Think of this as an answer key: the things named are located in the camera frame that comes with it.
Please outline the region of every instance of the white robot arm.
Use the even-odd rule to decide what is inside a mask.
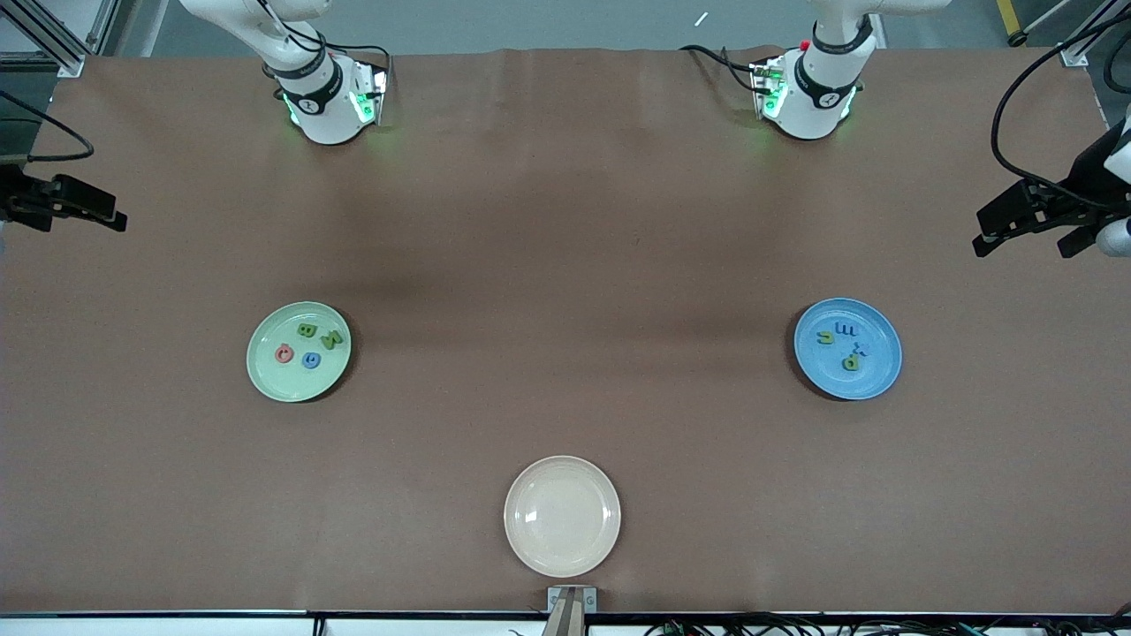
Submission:
[[[329,10],[333,0],[181,0],[264,59],[283,87],[283,100],[303,134],[319,144],[354,138],[380,118],[386,69],[331,52],[303,20]]]
[[[869,14],[912,16],[950,0],[810,0],[818,10],[812,43],[754,71],[754,108],[786,134],[820,139],[848,115],[856,80],[875,50]]]

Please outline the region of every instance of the metal bracket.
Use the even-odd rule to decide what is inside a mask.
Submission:
[[[1079,55],[1069,55],[1068,51],[1061,51],[1061,63],[1064,68],[1077,68],[1088,66],[1088,55],[1080,53]]]
[[[67,68],[59,67],[59,72],[55,75],[59,79],[75,79],[83,76],[83,67],[86,66],[86,55],[78,57],[78,66]]]
[[[553,602],[553,611],[546,619],[546,627],[542,630],[542,636],[585,636],[585,591],[582,585],[562,585],[556,590],[558,596]],[[596,608],[597,596],[594,591],[593,604]],[[554,593],[551,587],[549,594]]]
[[[585,613],[597,612],[597,588],[592,585],[554,585],[553,587],[546,587],[546,611],[554,611],[554,603],[558,602],[558,598],[569,590],[578,591]]]
[[[0,14],[59,65],[59,77],[78,77],[83,55],[93,53],[38,0],[0,0]]]

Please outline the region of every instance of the blue plate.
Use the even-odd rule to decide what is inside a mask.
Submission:
[[[896,328],[872,306],[851,298],[830,298],[805,310],[793,351],[813,384],[843,399],[880,395],[904,366]]]

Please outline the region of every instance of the floor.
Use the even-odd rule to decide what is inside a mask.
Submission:
[[[1013,0],[1013,6],[1025,25],[1054,2]],[[1063,40],[1096,5],[1096,0],[1076,0],[1034,32],[1030,45],[1053,45]],[[190,15],[178,0],[137,0],[121,19],[126,25],[116,45],[120,54],[252,54],[232,35]],[[504,48],[659,50],[692,43],[715,49],[765,43],[789,46],[811,34],[813,19],[811,6],[800,0],[338,0],[314,24],[338,43],[381,44],[395,54],[454,54]],[[1117,31],[1089,55],[1098,101],[1113,123],[1122,119],[1131,101],[1108,89],[1099,78],[1104,57],[1123,32]],[[995,0],[955,0],[933,15],[887,16],[883,33],[887,46],[892,49],[1001,48],[1007,37]],[[1131,83],[1129,67],[1131,55],[1115,68],[1117,76]],[[5,70],[0,72],[0,88],[38,108],[46,105],[57,81],[52,74],[0,69]],[[0,103],[0,118],[20,114],[10,104]],[[25,122],[0,121],[0,151],[29,147],[34,129]]]

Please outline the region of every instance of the green plate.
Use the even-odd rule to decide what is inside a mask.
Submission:
[[[314,333],[305,335],[311,327]],[[286,350],[280,351],[284,345],[290,347],[290,356]],[[248,376],[271,399],[313,399],[338,381],[349,363],[352,349],[349,325],[334,308],[320,302],[295,302],[265,318],[251,335]],[[318,355],[317,366],[307,359],[308,354]]]

